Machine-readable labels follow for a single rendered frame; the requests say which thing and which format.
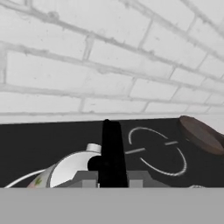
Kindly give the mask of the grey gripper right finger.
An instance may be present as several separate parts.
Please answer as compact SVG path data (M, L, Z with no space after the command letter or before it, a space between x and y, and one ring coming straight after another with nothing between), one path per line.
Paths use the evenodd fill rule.
M147 171L127 171L129 188L168 187L168 185L155 180Z

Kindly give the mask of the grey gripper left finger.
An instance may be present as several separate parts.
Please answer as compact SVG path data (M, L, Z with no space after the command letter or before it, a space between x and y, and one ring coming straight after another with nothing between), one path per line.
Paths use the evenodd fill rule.
M97 171L77 171L71 180L56 185L56 188L59 187L96 188L97 186L98 186Z

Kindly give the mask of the black hob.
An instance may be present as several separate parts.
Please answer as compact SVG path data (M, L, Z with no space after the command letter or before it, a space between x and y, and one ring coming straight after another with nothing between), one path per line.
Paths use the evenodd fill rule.
M223 187L224 155L190 142L178 118L119 120L127 171L147 171L168 187ZM77 122L0 124L0 187L29 187L67 153L65 125Z

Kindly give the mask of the brown round pan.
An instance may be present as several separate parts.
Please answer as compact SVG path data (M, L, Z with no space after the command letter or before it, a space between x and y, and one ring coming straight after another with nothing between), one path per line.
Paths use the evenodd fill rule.
M224 155L224 134L188 115L178 119L178 127L186 139L214 155Z

